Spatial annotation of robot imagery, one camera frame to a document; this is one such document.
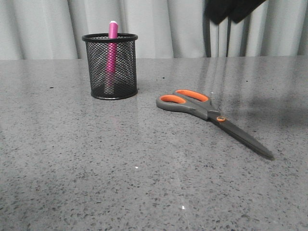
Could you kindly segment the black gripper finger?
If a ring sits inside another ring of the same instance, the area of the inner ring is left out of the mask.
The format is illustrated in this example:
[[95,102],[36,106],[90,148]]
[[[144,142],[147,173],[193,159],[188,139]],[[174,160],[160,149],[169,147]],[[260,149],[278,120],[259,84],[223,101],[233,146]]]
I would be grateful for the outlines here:
[[219,25],[232,11],[232,0],[209,0],[205,7],[205,15]]
[[264,2],[265,0],[234,0],[230,19],[239,23]]

